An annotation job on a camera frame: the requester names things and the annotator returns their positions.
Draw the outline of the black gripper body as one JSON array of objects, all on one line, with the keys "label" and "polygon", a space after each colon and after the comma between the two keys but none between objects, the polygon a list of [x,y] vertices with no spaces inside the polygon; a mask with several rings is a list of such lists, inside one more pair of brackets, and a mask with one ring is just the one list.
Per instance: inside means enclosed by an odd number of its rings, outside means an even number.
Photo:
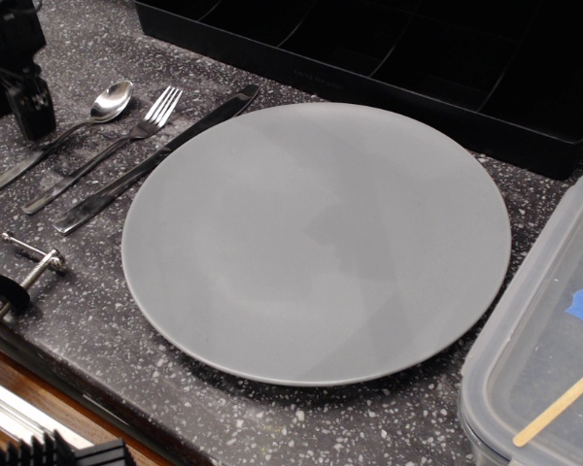
[{"label": "black gripper body", "polygon": [[42,1],[0,1],[0,72],[34,73],[35,54],[46,45],[38,19]]}]

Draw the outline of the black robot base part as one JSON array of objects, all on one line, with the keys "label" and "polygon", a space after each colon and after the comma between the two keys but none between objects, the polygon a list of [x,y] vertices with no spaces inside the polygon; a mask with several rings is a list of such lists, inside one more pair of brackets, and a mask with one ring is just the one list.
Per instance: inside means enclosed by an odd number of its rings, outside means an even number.
[{"label": "black robot base part", "polygon": [[135,465],[123,439],[82,449],[70,446],[62,437],[46,435],[42,441],[17,441],[0,448],[0,465]]}]

